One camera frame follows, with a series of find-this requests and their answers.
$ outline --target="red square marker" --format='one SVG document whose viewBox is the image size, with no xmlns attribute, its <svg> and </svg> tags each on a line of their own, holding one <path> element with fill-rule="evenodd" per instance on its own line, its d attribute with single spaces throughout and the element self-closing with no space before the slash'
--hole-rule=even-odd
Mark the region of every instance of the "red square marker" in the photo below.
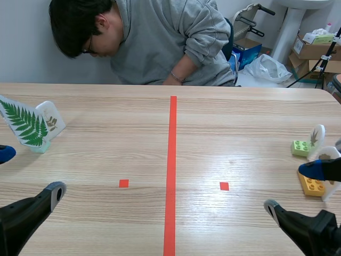
<svg viewBox="0 0 341 256">
<path fill-rule="evenodd" d="M 129 180 L 119 180 L 119 188 L 128 188 Z"/>
<path fill-rule="evenodd" d="M 229 191 L 230 190 L 229 183 L 228 182 L 220 182 L 220 190 Z"/>
</svg>

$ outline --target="green fern leaf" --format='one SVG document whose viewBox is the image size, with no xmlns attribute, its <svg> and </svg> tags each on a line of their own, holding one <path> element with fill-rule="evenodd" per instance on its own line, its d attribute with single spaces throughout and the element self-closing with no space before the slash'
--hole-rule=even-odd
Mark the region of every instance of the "green fern leaf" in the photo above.
<svg viewBox="0 0 341 256">
<path fill-rule="evenodd" d="M 24 120 L 25 120 L 25 122 L 27 122 L 28 120 L 28 114 L 27 114 L 27 110 L 25 109 L 25 114 L 24 114 Z"/>
<path fill-rule="evenodd" d="M 36 132 L 40 134 L 40 122 L 39 122 L 39 117 L 36 120 Z"/>
<path fill-rule="evenodd" d="M 21 131 L 24 131 L 26 130 L 27 128 L 29 128 L 30 126 L 28 124 L 25 124 L 25 125 L 22 125 L 22 126 L 19 126 L 18 128 L 16 128 L 15 130 L 18 131 L 18 132 L 21 132 Z"/>
<path fill-rule="evenodd" d="M 34 114 L 33 112 L 32 119 L 31 119 L 31 126 L 35 127 L 35 125 L 36 125 L 36 114 Z"/>
<path fill-rule="evenodd" d="M 14 126 L 20 126 L 20 125 L 23 125 L 23 124 L 26 124 L 26 123 L 24 121 L 19 121 L 19 122 L 12 123 L 12 125 L 14 125 Z"/>
<path fill-rule="evenodd" d="M 12 126 L 18 126 L 15 130 L 20 131 L 18 135 L 21 141 L 26 140 L 23 144 L 35 147 L 41 147 L 44 137 L 48 135 L 48 130 L 44 119 L 40 122 L 39 116 L 34 112 L 30 112 L 23 107 L 20 109 L 15 104 L 9 104 L 0 100 L 1 105 L 6 111 L 7 118 L 11 121 Z"/>
<path fill-rule="evenodd" d="M 27 115 L 27 120 L 26 120 L 26 123 L 28 123 L 29 125 L 31 125 L 31 121 L 32 121 L 31 112 L 30 112 L 30 111 L 28 111 L 28 115 Z"/>
<path fill-rule="evenodd" d="M 28 135 L 32 134 L 33 132 L 34 132 L 34 127 L 29 126 L 29 129 L 24 131 L 24 132 L 22 132 L 19 136 L 20 137 L 28 136 Z"/>
<path fill-rule="evenodd" d="M 29 134 L 29 135 L 27 135 L 27 136 L 25 136 L 25 137 L 23 137 L 23 138 L 21 138 L 21 139 L 22 139 L 22 140 L 33 141 L 33 140 L 35 140 L 37 137 L 38 137 L 38 136 L 37 136 L 37 133 L 36 133 L 36 132 L 33 132 L 33 133 L 31 133 L 31 134 Z"/>
<path fill-rule="evenodd" d="M 22 121 L 22 118 L 11 119 L 11 122 L 14 122 L 14 123 L 19 122 L 19 121 Z"/>
<path fill-rule="evenodd" d="M 21 116 L 20 117 L 22 120 L 25 120 L 25 111 L 23 108 L 21 108 Z"/>
<path fill-rule="evenodd" d="M 38 146 L 38 147 L 40 147 L 43 144 L 43 138 L 42 137 L 36 137 L 33 140 L 27 141 L 26 144 L 30 145 L 30 146 Z"/>
<path fill-rule="evenodd" d="M 43 137 L 47 136 L 48 134 L 48 130 L 47 130 L 44 120 L 42 120 L 42 122 L 40 123 L 40 132 Z"/>
</svg>

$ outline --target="white pedestal sink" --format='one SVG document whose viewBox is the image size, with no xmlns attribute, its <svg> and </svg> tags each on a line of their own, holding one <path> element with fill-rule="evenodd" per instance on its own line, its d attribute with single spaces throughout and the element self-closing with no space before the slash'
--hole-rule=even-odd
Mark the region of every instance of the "white pedestal sink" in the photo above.
<svg viewBox="0 0 341 256">
<path fill-rule="evenodd" d="M 277 38 L 271 57 L 286 64 L 290 50 L 294 44 L 297 32 L 307 9 L 321 9 L 334 0 L 275 0 L 280 5 L 288 7 L 286 19 Z"/>
</svg>

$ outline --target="black chair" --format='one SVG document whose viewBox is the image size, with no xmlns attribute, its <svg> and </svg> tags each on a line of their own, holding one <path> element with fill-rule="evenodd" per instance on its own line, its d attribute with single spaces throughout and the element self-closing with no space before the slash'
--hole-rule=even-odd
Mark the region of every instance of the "black chair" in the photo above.
<svg viewBox="0 0 341 256">
<path fill-rule="evenodd" d="M 233 38 L 234 38 L 234 31 L 233 31 L 233 25 L 232 23 L 226 19 L 226 21 L 228 22 L 228 24 L 230 25 L 231 27 L 231 36 L 229 38 L 229 43 L 227 45 L 225 45 L 223 48 L 222 48 L 222 51 L 226 57 L 226 59 L 229 61 L 230 58 L 233 56 L 234 58 L 234 63 L 235 63 L 235 67 L 236 67 L 236 77 L 234 79 L 234 84 L 236 85 L 237 81 L 238 81 L 238 59 L 237 59 L 237 56 L 232 53 L 232 50 L 233 50 Z"/>
</svg>

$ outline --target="hand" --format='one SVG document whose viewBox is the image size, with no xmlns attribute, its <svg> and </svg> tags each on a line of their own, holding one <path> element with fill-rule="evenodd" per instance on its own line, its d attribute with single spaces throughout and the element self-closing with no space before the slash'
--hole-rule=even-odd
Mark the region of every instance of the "hand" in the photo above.
<svg viewBox="0 0 341 256">
<path fill-rule="evenodd" d="M 179 85 L 181 86 L 182 83 L 180 83 L 178 80 L 176 80 L 171 74 L 167 77 L 167 79 L 164 81 L 162 85 Z"/>
</svg>

